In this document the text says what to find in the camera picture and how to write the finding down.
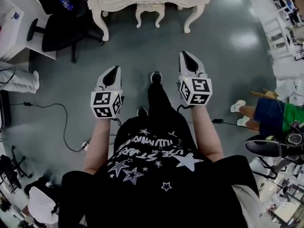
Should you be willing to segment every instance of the person in white pants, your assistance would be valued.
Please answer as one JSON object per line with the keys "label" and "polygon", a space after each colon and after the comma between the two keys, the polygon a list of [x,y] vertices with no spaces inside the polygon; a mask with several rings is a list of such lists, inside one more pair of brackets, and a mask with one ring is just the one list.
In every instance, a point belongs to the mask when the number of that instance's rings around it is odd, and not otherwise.
{"label": "person in white pants", "polygon": [[37,71],[31,74],[16,70],[15,75],[12,77],[15,69],[0,67],[0,70],[4,70],[0,71],[0,90],[35,94],[40,87],[39,73]]}

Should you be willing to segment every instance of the gray floor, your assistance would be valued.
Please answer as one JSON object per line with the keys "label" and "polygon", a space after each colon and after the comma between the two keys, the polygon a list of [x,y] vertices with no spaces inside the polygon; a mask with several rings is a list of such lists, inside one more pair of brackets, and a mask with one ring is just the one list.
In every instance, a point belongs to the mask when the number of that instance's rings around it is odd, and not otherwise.
{"label": "gray floor", "polygon": [[[231,104],[244,99],[252,105],[257,99],[250,96],[250,90],[276,85],[262,25],[252,13],[250,0],[211,0],[190,26],[191,33],[184,34],[183,23],[190,14],[191,9],[168,7],[161,27],[156,28],[157,14],[143,13],[142,27],[136,28],[134,8],[113,13],[108,22],[110,40],[103,47],[95,41],[81,41],[77,64],[70,63],[71,48],[58,51],[56,61],[33,54],[30,70],[40,73],[41,88],[35,95],[11,93],[10,101],[64,104],[69,114],[66,140],[77,149],[94,128],[90,94],[100,74],[115,65],[122,67],[125,101],[118,116],[122,122],[134,117],[139,106],[148,107],[148,75],[155,70],[161,71],[163,87],[176,108],[184,103],[176,82],[179,52],[186,50],[201,59],[212,79],[213,96],[207,106],[211,118],[235,123],[239,115],[230,113]],[[190,111],[181,111],[190,121]],[[60,181],[67,171],[82,169],[84,153],[71,152],[63,142],[63,109],[12,106],[11,113],[12,125],[3,133],[4,144],[7,150],[15,145],[19,155],[27,157],[28,170],[39,176],[50,169]],[[117,129],[113,122],[111,132]],[[229,125],[216,129],[227,156],[253,158],[243,147],[253,135],[249,130]]]}

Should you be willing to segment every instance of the black t-shirt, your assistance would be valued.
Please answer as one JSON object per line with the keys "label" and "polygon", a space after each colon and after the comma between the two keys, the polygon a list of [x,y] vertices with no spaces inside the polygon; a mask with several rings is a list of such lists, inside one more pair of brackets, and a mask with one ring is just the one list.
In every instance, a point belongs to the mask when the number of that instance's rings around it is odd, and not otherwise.
{"label": "black t-shirt", "polygon": [[164,130],[127,122],[117,134],[114,155],[94,176],[73,171],[63,177],[59,228],[83,214],[89,227],[247,227],[234,184],[258,195],[244,156],[213,163],[178,126]]}

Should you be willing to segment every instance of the chair seat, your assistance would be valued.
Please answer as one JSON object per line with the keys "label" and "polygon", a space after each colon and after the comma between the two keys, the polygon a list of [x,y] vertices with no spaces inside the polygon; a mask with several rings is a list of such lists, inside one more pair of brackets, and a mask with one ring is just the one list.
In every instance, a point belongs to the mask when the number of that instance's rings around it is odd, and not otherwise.
{"label": "chair seat", "polygon": [[80,17],[53,14],[47,21],[42,51],[57,51],[81,41],[90,21],[89,13]]}

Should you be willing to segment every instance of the denim shorts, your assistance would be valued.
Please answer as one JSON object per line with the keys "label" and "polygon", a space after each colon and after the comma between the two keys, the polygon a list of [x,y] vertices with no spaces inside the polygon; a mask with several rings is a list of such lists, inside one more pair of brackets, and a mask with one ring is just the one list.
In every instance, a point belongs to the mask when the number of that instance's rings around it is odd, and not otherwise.
{"label": "denim shorts", "polygon": [[273,135],[280,139],[283,135],[285,103],[261,98],[259,99],[254,120],[260,123],[260,134]]}

